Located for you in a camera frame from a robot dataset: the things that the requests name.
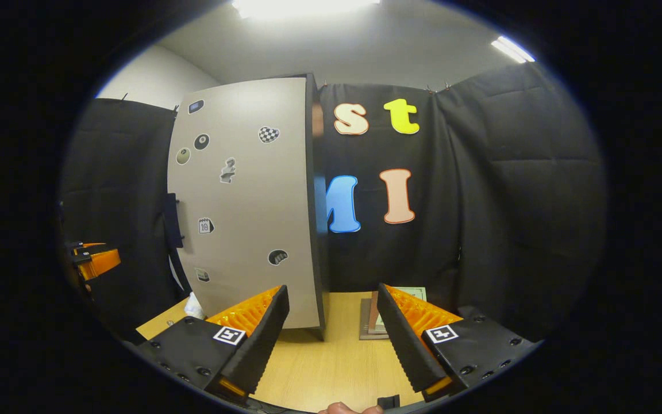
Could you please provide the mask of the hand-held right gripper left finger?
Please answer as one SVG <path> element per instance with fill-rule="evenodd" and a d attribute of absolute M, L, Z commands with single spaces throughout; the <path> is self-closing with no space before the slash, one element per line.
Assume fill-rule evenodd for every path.
<path fill-rule="evenodd" d="M 287 286 L 274 286 L 207 320 L 186 316 L 136 351 L 179 382 L 245 403 L 257 389 L 289 311 Z"/>

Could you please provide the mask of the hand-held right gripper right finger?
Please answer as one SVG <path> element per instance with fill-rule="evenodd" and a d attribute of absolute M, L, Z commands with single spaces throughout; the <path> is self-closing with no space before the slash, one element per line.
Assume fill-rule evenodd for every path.
<path fill-rule="evenodd" d="M 539 346 L 474 306 L 455 314 L 383 283 L 376 308 L 408 382 L 426 403 L 488 382 Z"/>

